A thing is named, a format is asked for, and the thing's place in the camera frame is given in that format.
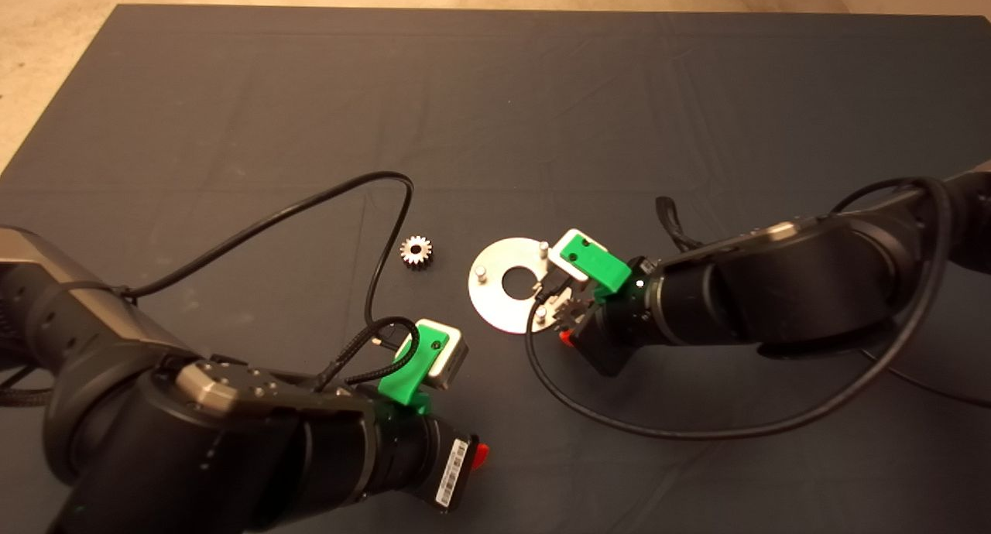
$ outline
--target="dark gray table cloth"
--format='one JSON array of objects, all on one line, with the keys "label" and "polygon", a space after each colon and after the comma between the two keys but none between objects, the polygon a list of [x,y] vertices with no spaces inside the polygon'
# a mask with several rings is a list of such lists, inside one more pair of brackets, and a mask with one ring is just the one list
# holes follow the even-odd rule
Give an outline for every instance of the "dark gray table cloth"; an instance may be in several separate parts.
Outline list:
[{"label": "dark gray table cloth", "polygon": [[[716,240],[897,175],[991,158],[991,26],[980,18],[418,12],[121,6],[0,180],[0,214],[112,283],[173,269],[256,217],[373,169],[417,182],[376,315],[453,323],[471,354],[435,410],[492,446],[459,512],[399,493],[279,530],[317,532],[991,531],[991,413],[885,378],[773,438],[668,443],[574,415],[485,325],[468,267],[510,235],[578,227],[671,255],[652,198]],[[360,326],[400,189],[364,189],[274,228],[142,305],[190,346],[316,371]],[[991,396],[991,279],[953,269],[899,365]],[[598,378],[546,337],[569,392],[630,419],[718,427],[812,404],[856,355],[641,351]],[[354,369],[382,364],[369,348]],[[65,495],[40,410],[2,414],[0,530],[40,532]]]}]

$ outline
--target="red tab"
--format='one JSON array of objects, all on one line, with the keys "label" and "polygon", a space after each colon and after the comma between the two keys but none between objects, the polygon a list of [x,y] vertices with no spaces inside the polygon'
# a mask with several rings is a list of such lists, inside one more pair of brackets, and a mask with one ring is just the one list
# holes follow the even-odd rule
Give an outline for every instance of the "red tab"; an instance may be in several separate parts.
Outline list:
[{"label": "red tab", "polygon": [[479,443],[478,446],[475,447],[475,459],[471,461],[471,469],[475,471],[481,468],[482,464],[485,464],[485,459],[488,459],[488,457],[489,446],[485,445],[485,443]]}]

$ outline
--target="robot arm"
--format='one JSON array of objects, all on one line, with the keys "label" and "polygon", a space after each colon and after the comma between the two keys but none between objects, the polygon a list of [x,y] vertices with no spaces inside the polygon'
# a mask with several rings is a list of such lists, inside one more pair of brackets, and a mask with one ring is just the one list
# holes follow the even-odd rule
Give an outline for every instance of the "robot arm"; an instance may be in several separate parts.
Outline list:
[{"label": "robot arm", "polygon": [[[991,273],[991,163],[945,181],[951,259]],[[918,189],[847,213],[783,221],[675,258],[629,263],[629,278],[578,320],[570,343],[602,375],[645,344],[763,344],[796,357],[869,337],[906,307],[934,234]]]},{"label": "robot arm", "polygon": [[43,445],[74,488],[53,534],[233,534],[390,489],[449,512],[478,448],[372,389],[202,358],[17,228],[0,228],[0,327],[8,357],[56,376]]}]

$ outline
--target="center hole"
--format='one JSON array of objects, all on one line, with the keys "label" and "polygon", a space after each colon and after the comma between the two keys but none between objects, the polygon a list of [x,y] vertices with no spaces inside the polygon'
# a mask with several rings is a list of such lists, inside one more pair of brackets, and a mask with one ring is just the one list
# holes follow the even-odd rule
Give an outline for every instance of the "center hole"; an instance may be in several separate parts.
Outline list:
[{"label": "center hole", "polygon": [[533,296],[533,285],[537,276],[526,267],[513,267],[502,276],[502,290],[517,300],[526,300]]}]

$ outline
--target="green 3d-printed part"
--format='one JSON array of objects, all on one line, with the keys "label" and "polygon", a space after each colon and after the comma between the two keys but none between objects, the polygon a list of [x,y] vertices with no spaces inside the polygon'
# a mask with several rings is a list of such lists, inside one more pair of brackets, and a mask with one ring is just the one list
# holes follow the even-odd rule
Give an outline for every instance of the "green 3d-printed part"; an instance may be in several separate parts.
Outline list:
[{"label": "green 3d-printed part", "polygon": [[564,246],[561,256],[595,280],[609,294],[616,294],[633,273],[622,260],[585,240],[580,234],[575,234]]},{"label": "green 3d-printed part", "polygon": [[[417,408],[423,408],[423,397],[417,396],[417,389],[430,371],[430,366],[437,360],[438,355],[444,350],[451,337],[442,330],[425,325],[417,325],[417,330],[420,332],[420,344],[417,346],[417,353],[399,371],[389,373],[385,378],[382,378],[379,382],[379,393],[392,398],[399,404],[410,406],[411,403],[415,402]],[[396,360],[402,358],[409,349],[410,342],[407,341],[399,349],[399,353],[396,353]]]}]

